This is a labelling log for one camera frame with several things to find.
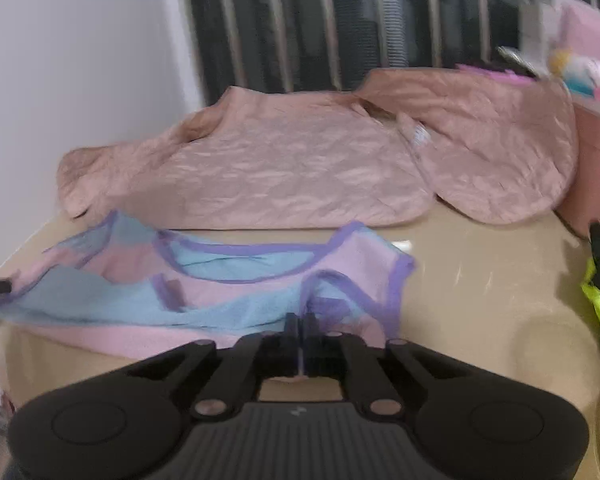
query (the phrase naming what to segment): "round pad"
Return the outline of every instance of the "round pad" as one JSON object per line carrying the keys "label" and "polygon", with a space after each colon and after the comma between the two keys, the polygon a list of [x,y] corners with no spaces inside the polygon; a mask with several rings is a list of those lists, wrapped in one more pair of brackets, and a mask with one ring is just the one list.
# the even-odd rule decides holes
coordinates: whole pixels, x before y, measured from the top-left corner
{"label": "round pad", "polygon": [[570,478],[589,441],[587,423],[566,400],[475,376],[437,382],[415,431],[440,469],[472,480]]}
{"label": "round pad", "polygon": [[78,386],[38,397],[11,421],[11,452],[32,479],[131,478],[175,448],[181,416],[158,384],[117,377]]}

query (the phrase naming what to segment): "striped curtain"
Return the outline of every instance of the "striped curtain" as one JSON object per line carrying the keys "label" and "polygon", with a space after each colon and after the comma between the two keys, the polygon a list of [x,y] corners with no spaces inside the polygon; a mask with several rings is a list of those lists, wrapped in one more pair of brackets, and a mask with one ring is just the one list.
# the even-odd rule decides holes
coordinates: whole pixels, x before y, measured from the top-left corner
{"label": "striped curtain", "polygon": [[[191,0],[208,99],[349,90],[374,67],[488,61],[529,0]],[[584,0],[600,8],[600,0]]]}

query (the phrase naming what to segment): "purple trim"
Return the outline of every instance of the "purple trim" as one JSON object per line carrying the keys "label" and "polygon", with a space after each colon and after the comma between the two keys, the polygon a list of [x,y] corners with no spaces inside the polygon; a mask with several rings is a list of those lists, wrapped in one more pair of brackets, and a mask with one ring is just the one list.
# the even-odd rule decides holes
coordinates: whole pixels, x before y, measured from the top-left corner
{"label": "purple trim", "polygon": [[[203,280],[206,282],[226,283],[229,285],[240,285],[247,283],[261,283],[269,280],[276,280],[279,278],[286,278],[287,276],[293,276],[300,274],[305,270],[313,267],[317,262],[323,259],[334,250],[339,248],[354,232],[365,229],[366,227],[361,222],[350,222],[338,229],[333,236],[325,244],[257,244],[250,246],[224,246],[224,245],[213,245],[213,244],[201,244],[188,240],[186,238],[177,236],[176,233],[171,231],[160,231],[158,236],[153,241],[155,250],[160,254],[164,261],[176,272],[187,276],[188,278],[195,278],[197,280]],[[305,251],[312,252],[314,256],[309,258],[304,264],[296,267],[295,269],[282,272],[273,276],[267,276],[266,278],[254,278],[252,280],[212,280],[210,278],[199,278],[197,276],[191,276],[187,273],[186,269],[181,266],[173,255],[173,251],[168,245],[169,240],[175,240],[181,244],[186,245],[188,248],[201,251],[209,254],[226,254],[227,256],[258,256],[260,254],[272,254],[287,251]]]}
{"label": "purple trim", "polygon": [[394,268],[389,275],[387,286],[386,304],[381,304],[371,298],[364,290],[351,281],[351,279],[336,270],[321,270],[307,277],[302,282],[300,292],[300,314],[307,313],[313,303],[312,294],[318,280],[323,279],[331,285],[339,288],[344,294],[349,296],[352,301],[369,314],[377,319],[386,338],[398,336],[400,332],[400,310],[402,307],[402,288],[405,280],[415,269],[415,260],[408,254],[400,254]]}
{"label": "purple trim", "polygon": [[416,269],[416,260],[409,254],[401,253],[389,274],[386,298],[386,321],[390,324],[385,331],[387,338],[400,335],[400,313],[402,311],[402,290],[404,282]]}
{"label": "purple trim", "polygon": [[167,310],[172,312],[184,312],[182,302],[169,289],[167,281],[164,279],[164,274],[156,274],[149,278],[149,281],[154,286],[155,293],[158,295],[160,302]]}
{"label": "purple trim", "polygon": [[[113,234],[113,224],[115,224],[116,219],[118,218],[118,212],[117,211],[111,211],[107,217],[100,222],[98,225],[96,225],[95,227],[91,227],[89,229],[87,229],[86,231],[81,232],[80,234],[74,235],[70,238],[67,238],[66,240],[63,240],[60,243],[64,243],[67,242],[69,240],[77,240],[78,238],[84,236],[87,233],[90,233],[92,231],[95,231],[97,229],[102,229],[102,228],[108,228],[109,231],[107,232],[107,235],[105,236],[105,239],[102,243],[102,246],[96,250],[94,250],[93,252],[87,254],[83,259],[81,259],[76,265],[75,267],[73,267],[74,269],[81,269],[83,268],[86,264],[88,264],[92,258],[94,258],[95,256],[97,256],[98,254],[100,254],[104,249],[107,248],[107,246],[110,244],[111,242],[111,236]],[[33,280],[32,282],[30,282],[28,285],[23,286],[19,291],[17,292],[12,292],[11,294],[1,294],[0,295],[0,306],[2,304],[5,303],[9,303],[11,301],[16,301],[19,300],[21,297],[23,297],[25,294],[27,294],[28,292],[31,291],[32,288],[34,288],[41,280],[42,278],[44,278],[46,276],[46,274],[51,270],[54,269],[55,267],[57,267],[58,265],[61,264],[55,264],[50,266],[47,270],[45,270],[44,272],[41,272],[40,275]]]}
{"label": "purple trim", "polygon": [[351,314],[347,302],[339,298],[310,298],[306,310],[318,315],[321,332],[328,332]]}
{"label": "purple trim", "polygon": [[105,219],[102,222],[100,222],[99,224],[94,225],[93,227],[89,227],[85,231],[82,231],[81,233],[78,233],[77,235],[69,236],[68,238],[65,238],[64,240],[62,240],[61,242],[58,242],[56,245],[46,248],[42,252],[46,253],[48,250],[51,250],[54,247],[58,247],[58,245],[65,244],[67,242],[73,242],[74,240],[79,240],[80,238],[83,238],[85,235],[87,235],[93,231],[97,231],[98,229],[102,229],[103,227],[112,227],[113,224],[115,224],[116,220],[118,219],[119,214],[120,213],[116,209],[113,209],[112,211],[109,211],[109,213],[107,214]]}

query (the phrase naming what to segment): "metal screw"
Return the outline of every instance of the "metal screw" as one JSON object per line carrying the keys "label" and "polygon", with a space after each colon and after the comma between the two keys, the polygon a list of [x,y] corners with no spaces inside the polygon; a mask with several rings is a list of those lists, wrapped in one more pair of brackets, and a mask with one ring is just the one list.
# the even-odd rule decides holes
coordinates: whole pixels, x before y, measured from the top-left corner
{"label": "metal screw", "polygon": [[200,415],[217,416],[226,411],[226,404],[220,399],[205,399],[200,400],[194,408]]}
{"label": "metal screw", "polygon": [[402,405],[393,399],[377,399],[369,405],[369,409],[376,415],[396,415],[400,413]]}

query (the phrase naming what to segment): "plush toy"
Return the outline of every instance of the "plush toy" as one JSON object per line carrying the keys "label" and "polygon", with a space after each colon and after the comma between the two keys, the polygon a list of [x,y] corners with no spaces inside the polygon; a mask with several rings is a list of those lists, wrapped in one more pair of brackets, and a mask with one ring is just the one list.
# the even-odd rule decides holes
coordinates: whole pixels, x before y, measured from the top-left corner
{"label": "plush toy", "polygon": [[600,61],[579,56],[571,50],[554,50],[548,60],[549,70],[573,91],[593,95],[600,88]]}

